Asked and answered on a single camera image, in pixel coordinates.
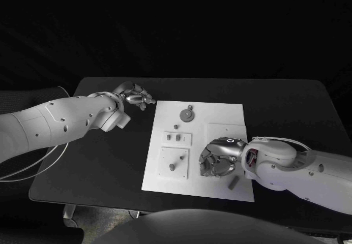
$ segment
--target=gray chair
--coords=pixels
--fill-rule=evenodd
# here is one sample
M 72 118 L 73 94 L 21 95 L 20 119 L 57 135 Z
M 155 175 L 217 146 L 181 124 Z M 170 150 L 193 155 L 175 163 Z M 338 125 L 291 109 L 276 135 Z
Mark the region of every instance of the gray chair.
M 24 110 L 48 100 L 69 97 L 61 87 L 35 90 L 1 90 L 0 114 Z M 0 176 L 35 162 L 47 148 L 27 152 L 0 164 Z M 40 163 L 30 170 L 7 179 L 33 175 Z M 30 201 L 27 197 L 30 178 L 15 182 L 0 182 L 0 243 L 82 243 L 83 232 L 63 224 L 63 204 Z

